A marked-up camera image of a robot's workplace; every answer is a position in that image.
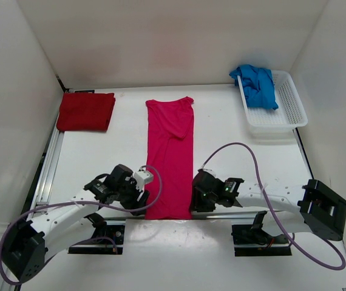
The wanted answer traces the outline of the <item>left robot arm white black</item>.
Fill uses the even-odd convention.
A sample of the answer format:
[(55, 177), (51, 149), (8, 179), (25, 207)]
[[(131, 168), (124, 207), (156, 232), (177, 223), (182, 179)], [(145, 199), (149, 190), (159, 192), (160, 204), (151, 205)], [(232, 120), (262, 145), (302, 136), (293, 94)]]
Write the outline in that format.
[(43, 205), (29, 218), (27, 211), (11, 222), (0, 241), (0, 274), (19, 286), (36, 276), (59, 252), (84, 242), (98, 243), (106, 236), (102, 208), (144, 215), (156, 200), (148, 201), (146, 185), (162, 181), (159, 171), (144, 165), (138, 171), (119, 164), (88, 182), (68, 201)]

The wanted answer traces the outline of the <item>dark red t-shirt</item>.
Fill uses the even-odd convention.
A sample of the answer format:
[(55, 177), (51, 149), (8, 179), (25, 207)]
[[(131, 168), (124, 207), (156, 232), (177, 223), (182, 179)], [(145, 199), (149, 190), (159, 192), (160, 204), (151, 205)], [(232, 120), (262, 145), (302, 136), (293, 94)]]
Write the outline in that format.
[(56, 128), (60, 132), (106, 132), (114, 105), (113, 93), (64, 93)]

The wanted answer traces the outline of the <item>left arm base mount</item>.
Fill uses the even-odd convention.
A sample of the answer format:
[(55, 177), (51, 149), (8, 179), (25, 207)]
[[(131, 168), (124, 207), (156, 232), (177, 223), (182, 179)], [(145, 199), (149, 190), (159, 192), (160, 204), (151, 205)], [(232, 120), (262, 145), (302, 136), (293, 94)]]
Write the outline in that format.
[(68, 249), (73, 255), (122, 255), (124, 246), (125, 222), (106, 221), (95, 229), (90, 241)]

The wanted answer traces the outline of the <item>pink t-shirt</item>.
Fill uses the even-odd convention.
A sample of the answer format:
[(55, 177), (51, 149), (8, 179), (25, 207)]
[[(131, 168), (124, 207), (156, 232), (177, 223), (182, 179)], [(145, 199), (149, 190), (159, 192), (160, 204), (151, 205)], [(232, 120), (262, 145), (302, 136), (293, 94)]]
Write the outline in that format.
[(146, 164), (159, 173), (159, 180), (146, 186), (148, 203), (145, 218), (191, 219), (192, 179), (194, 166), (194, 100), (184, 97), (176, 101), (146, 101), (148, 110), (148, 150)]

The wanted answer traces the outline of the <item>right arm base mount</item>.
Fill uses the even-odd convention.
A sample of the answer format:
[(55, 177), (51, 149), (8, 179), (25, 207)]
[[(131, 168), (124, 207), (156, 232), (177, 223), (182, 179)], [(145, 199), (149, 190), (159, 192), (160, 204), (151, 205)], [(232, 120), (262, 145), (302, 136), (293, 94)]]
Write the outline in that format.
[(259, 212), (252, 224), (232, 225), (231, 236), (235, 257), (291, 256), (291, 244), (285, 235), (266, 233), (263, 219), (267, 211)]

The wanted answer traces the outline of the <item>blue t-shirt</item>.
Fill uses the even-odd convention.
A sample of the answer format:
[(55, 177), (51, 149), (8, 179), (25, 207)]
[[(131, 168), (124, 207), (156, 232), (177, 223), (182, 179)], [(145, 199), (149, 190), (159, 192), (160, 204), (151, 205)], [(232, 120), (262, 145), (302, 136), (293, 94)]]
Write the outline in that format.
[(271, 70), (255, 67), (249, 64), (240, 65), (229, 73), (238, 85), (238, 78), (242, 83), (243, 93), (248, 108), (262, 108), (277, 110), (273, 74)]

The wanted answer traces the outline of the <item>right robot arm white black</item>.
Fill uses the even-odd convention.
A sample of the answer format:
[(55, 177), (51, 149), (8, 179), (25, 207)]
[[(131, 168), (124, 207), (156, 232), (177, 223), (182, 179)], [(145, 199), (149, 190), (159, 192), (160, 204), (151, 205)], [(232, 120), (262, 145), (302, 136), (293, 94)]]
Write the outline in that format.
[(311, 232), (322, 239), (343, 240), (346, 200), (316, 179), (302, 186), (272, 188), (242, 178), (222, 181), (210, 171), (200, 169), (192, 181), (191, 210), (213, 212), (217, 204), (226, 208), (267, 208), (264, 193), (272, 209), (292, 214), (281, 219), (288, 232)]

